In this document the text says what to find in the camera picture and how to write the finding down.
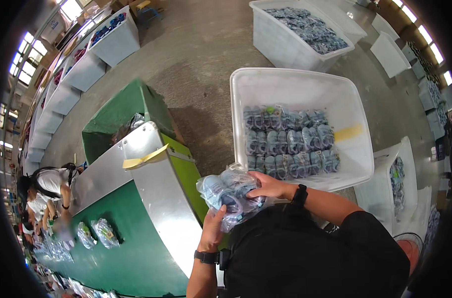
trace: green conveyor belt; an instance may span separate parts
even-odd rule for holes
[[[133,181],[74,216],[72,229],[77,231],[83,221],[93,234],[90,221],[99,218],[107,219],[119,232],[120,247],[107,249],[98,242],[88,250],[76,238],[70,251],[74,263],[37,256],[39,262],[64,277],[103,291],[115,289],[123,295],[148,297],[186,294],[188,279],[163,245]]]

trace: black t-shirt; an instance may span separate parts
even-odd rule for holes
[[[228,297],[399,297],[410,268],[388,231],[364,211],[348,215],[333,236],[305,210],[270,207],[235,227],[230,248]]]

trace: white t-shirt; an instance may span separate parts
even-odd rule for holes
[[[36,199],[34,201],[27,202],[27,206],[29,206],[32,211],[34,211],[34,215],[37,221],[40,221],[42,219],[44,210],[45,208],[47,208],[48,200],[58,201],[62,199],[61,185],[68,186],[68,178],[69,171],[65,168],[44,170],[39,174],[37,182],[39,183],[40,187],[47,191],[58,194],[60,197],[53,198],[37,192]]]

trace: person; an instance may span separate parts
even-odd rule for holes
[[[408,281],[409,260],[370,213],[333,193],[249,172],[261,182],[248,197],[265,195],[291,201],[260,211],[235,226],[221,297],[399,297]],[[205,217],[194,254],[186,296],[216,297],[214,256],[223,233],[226,205]],[[340,227],[337,235],[311,218]]]
[[[18,193],[26,202],[32,223],[42,222],[42,227],[47,230],[48,220],[56,219],[56,201],[62,201],[61,216],[69,219],[70,184],[76,171],[74,164],[66,164],[60,169],[46,166],[35,170],[31,176],[18,179]],[[40,225],[36,226],[36,233],[39,229]]]

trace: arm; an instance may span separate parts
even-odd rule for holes
[[[61,185],[62,194],[62,205],[69,208],[70,207],[70,188],[67,185]],[[69,217],[70,213],[68,209],[62,208],[61,215],[66,219]]]
[[[221,220],[226,213],[223,205],[214,216],[209,210],[203,224],[203,233],[198,245],[199,252],[217,252],[218,245],[223,238]],[[199,259],[194,259],[193,271],[186,288],[187,298],[214,298],[217,296],[218,284],[216,278],[216,265],[204,264]]]
[[[259,172],[249,172],[249,174],[256,177],[261,182],[262,187],[251,190],[247,193],[248,197],[266,195],[291,201],[295,191],[299,188],[296,184],[282,182]],[[337,194],[313,188],[307,188],[307,193],[304,207],[318,217],[338,226],[349,214],[355,211],[363,211],[356,204]]]

